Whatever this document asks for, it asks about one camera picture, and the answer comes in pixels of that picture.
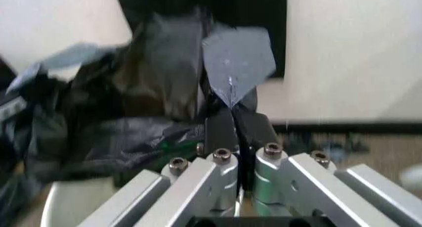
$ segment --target gray fabric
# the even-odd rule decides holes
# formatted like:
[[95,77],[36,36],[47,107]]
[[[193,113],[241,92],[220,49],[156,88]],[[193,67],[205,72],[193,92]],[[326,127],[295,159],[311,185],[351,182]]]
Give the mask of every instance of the gray fabric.
[[203,51],[210,86],[229,108],[276,68],[264,28],[217,30],[203,40]]

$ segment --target hex socket screw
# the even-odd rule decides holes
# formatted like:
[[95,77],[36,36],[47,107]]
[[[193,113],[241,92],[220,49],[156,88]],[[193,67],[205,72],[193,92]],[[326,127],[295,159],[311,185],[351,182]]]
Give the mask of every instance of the hex socket screw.
[[322,167],[326,169],[330,165],[330,159],[323,151],[320,151],[320,150],[312,151],[311,158],[313,158],[316,162],[318,162]]
[[216,149],[212,153],[212,160],[217,164],[227,164],[230,162],[232,152],[225,148]]
[[188,161],[181,157],[176,157],[170,159],[169,162],[169,169],[170,173],[176,176],[180,176],[183,171],[185,171],[188,168]]
[[264,146],[264,155],[267,158],[279,159],[281,158],[282,152],[283,152],[282,146],[277,143],[267,143]]
[[196,155],[202,156],[205,153],[204,143],[200,142],[196,144]]

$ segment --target floor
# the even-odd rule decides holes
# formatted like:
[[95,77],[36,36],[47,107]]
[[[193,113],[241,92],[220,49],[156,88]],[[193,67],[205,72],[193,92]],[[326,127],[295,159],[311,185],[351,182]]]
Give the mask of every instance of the floor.
[[[314,139],[338,140],[344,142],[345,137],[339,135],[316,134]],[[400,184],[400,172],[414,164],[422,163],[422,136],[413,135],[360,135],[359,139],[369,146],[370,152],[362,155],[351,155],[338,168],[350,167],[356,164],[367,164],[393,182]],[[16,226],[40,226],[42,209],[48,195],[49,187],[34,201],[30,211],[22,215]],[[411,190],[411,193],[422,199],[422,190]]]

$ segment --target white wall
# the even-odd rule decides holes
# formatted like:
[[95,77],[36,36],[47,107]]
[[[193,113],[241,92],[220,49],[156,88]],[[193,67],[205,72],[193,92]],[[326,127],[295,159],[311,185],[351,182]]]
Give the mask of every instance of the white wall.
[[422,120],[422,0],[288,0],[286,49],[272,121]]
[[118,0],[0,0],[0,54],[17,72],[78,42],[130,39]]

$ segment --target silver metal arm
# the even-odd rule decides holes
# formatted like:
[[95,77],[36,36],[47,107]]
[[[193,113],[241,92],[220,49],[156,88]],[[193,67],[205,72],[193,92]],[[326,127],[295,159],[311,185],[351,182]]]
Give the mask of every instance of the silver metal arm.
[[134,226],[185,226],[193,216],[208,213],[223,189],[220,177],[215,163],[195,159]]
[[370,167],[360,164],[335,175],[400,226],[422,226],[422,201]]
[[143,170],[80,223],[79,227],[132,226],[169,186],[168,178]]
[[342,227],[398,226],[305,153],[285,159],[275,182],[301,215],[322,212]]

